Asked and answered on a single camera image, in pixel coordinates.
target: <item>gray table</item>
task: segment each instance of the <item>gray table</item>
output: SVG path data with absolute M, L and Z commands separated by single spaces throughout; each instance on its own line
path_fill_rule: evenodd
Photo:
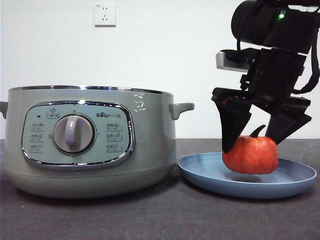
M 278 150 L 320 172 L 320 140 L 285 140 Z M 221 152 L 221 140 L 177 140 L 177 159 L 202 152 Z M 61 200 L 18 190 L 1 171 L 0 234 L 2 240 L 320 240 L 320 180 L 294 197 L 251 200 L 202 190 L 175 166 L 145 190 Z

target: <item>pot handle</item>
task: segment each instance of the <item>pot handle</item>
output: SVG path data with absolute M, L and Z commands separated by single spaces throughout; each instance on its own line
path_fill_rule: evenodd
M 7 119 L 8 103 L 6 101 L 0 101 L 0 113 L 2 113 L 3 118 Z
M 169 112 L 171 113 L 172 120 L 179 119 L 179 116 L 181 113 L 190 111 L 193 109 L 195 109 L 195 104 L 190 102 L 169 105 Z

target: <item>wall outlet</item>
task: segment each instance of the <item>wall outlet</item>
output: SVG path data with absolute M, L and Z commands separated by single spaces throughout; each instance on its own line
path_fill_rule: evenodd
M 96 27 L 115 27 L 116 5 L 113 3 L 97 4 L 94 7 L 94 25 Z

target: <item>pumpkin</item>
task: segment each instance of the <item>pumpkin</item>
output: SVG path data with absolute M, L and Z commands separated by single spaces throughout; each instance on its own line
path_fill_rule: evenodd
M 250 136 L 240 135 L 232 149 L 222 152 L 224 165 L 241 174 L 271 174 L 278 166 L 278 149 L 275 141 L 258 137 L 266 125 L 258 127 Z

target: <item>white knob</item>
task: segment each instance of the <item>white knob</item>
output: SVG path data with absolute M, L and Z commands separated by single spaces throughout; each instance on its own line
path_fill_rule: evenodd
M 94 129 L 83 116 L 65 116 L 57 122 L 53 130 L 54 143 L 67 153 L 78 153 L 85 150 L 93 138 Z

